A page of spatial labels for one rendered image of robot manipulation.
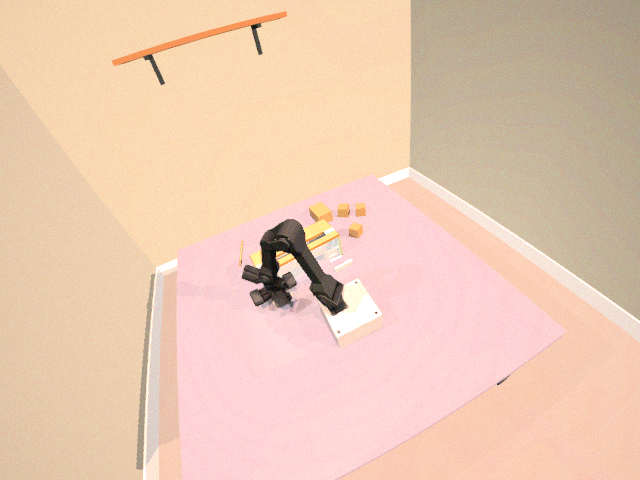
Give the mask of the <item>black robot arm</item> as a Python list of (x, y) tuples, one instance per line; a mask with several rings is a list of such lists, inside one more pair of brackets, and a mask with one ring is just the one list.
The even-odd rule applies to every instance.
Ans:
[[(332, 275), (324, 273), (306, 245), (305, 232), (299, 221), (286, 219), (272, 229), (268, 229), (261, 237), (259, 246), (261, 268), (245, 265), (242, 279), (263, 284), (270, 291), (279, 288), (283, 279), (276, 276), (280, 269), (279, 262), (276, 261), (276, 252), (283, 251), (293, 255), (311, 280), (310, 292), (320, 303), (327, 306), (332, 316), (348, 308), (348, 304), (342, 297), (344, 284), (333, 278)], [(286, 305), (292, 299), (291, 294), (284, 292), (283, 288), (280, 288), (276, 293), (271, 292), (270, 296), (278, 308)]]

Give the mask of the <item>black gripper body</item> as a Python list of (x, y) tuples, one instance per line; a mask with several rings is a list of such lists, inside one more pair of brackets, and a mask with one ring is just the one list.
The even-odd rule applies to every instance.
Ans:
[[(258, 306), (260, 306), (261, 304), (263, 304), (263, 303), (265, 302), (264, 300), (266, 300), (266, 299), (268, 299), (268, 298), (269, 298), (268, 296), (271, 294), (271, 292), (276, 293), (276, 292), (278, 292), (278, 291), (279, 291), (279, 289), (280, 289), (280, 288), (283, 288), (283, 289), (284, 289), (284, 288), (286, 288), (286, 287), (288, 287), (289, 289), (291, 289), (291, 288), (293, 288), (293, 287), (295, 287), (295, 286), (297, 285), (297, 282), (296, 282), (296, 280), (295, 280), (295, 278), (293, 277), (293, 275), (292, 275), (292, 273), (291, 273), (291, 272), (287, 272), (287, 273), (283, 274), (283, 275), (282, 275), (282, 279), (283, 279), (283, 280), (282, 280), (282, 283), (281, 283), (280, 287), (279, 287), (279, 288), (277, 287), (277, 288), (276, 288), (275, 290), (273, 290), (273, 291), (270, 291), (270, 290), (268, 290), (268, 289), (266, 289), (266, 288), (265, 288), (266, 290), (263, 290), (263, 291), (261, 291), (261, 292), (259, 291), (259, 289), (258, 289), (258, 288), (256, 288), (256, 289), (254, 289), (253, 291), (251, 291), (251, 292), (249, 293), (249, 295), (250, 295), (250, 297), (251, 297), (251, 299), (252, 299), (252, 301), (253, 301), (254, 305), (258, 307)], [(267, 294), (267, 293), (268, 293), (268, 294)]]

